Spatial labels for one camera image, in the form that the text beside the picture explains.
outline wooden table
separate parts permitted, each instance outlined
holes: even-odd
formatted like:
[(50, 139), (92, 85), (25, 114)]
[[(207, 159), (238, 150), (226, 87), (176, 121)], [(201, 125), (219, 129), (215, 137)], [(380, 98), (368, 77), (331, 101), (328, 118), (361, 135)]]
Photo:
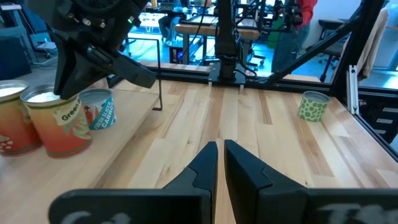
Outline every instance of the wooden table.
[[(216, 18), (214, 16), (205, 16), (206, 21), (209, 22), (210, 24), (216, 22)], [(201, 17), (197, 17), (196, 20), (199, 21), (194, 21), (194, 22), (200, 22)], [(242, 39), (244, 40), (257, 40), (259, 38), (259, 32), (256, 30), (256, 23), (254, 22), (253, 19), (244, 19), (241, 23), (238, 24), (239, 26), (244, 26), (244, 27), (252, 27), (252, 29), (239, 29), (238, 31), (241, 34)], [(195, 35), (198, 30), (198, 25), (193, 25), (193, 24), (178, 24), (175, 27), (175, 30), (179, 33), (183, 34), (183, 51), (187, 51), (182, 59), (182, 63), (185, 65), (189, 64), (189, 36), (190, 35)], [(206, 56), (206, 37), (207, 36), (214, 36), (216, 32), (216, 27), (215, 26), (201, 26), (200, 30), (198, 32), (198, 35), (202, 35), (204, 40), (203, 40), (203, 56)], [(243, 58), (246, 58), (249, 52), (249, 44), (248, 43), (243, 43)]]
[(159, 95), (114, 91), (118, 120), (92, 131), (93, 143), (68, 159), (51, 159), (45, 149), (20, 157), (0, 157), (0, 223), (40, 223), (60, 194), (95, 187), (158, 101)]
[[(335, 98), (323, 121), (311, 123), (297, 116), (301, 95), (296, 93), (168, 81), (162, 86), (164, 110), (149, 112), (109, 166), (83, 164), (104, 157), (94, 148), (76, 156), (81, 158), (79, 165), (68, 169), (63, 165), (69, 159), (49, 159), (43, 150), (0, 157), (1, 223), (45, 223), (50, 199), (82, 183), (96, 188), (162, 188), (208, 141), (216, 141), (219, 150), (216, 223), (234, 223), (224, 174), (225, 139), (237, 141), (307, 187), (398, 187), (396, 162)], [(148, 90), (122, 82), (116, 88), (157, 93), (157, 85)], [(118, 114), (131, 114), (137, 110), (134, 102), (141, 107), (147, 99), (129, 101), (129, 111)], [(115, 125), (123, 125), (123, 131), (138, 123), (118, 116)], [(111, 148), (96, 145), (97, 151)], [(99, 180), (85, 180), (81, 172), (93, 172)]]

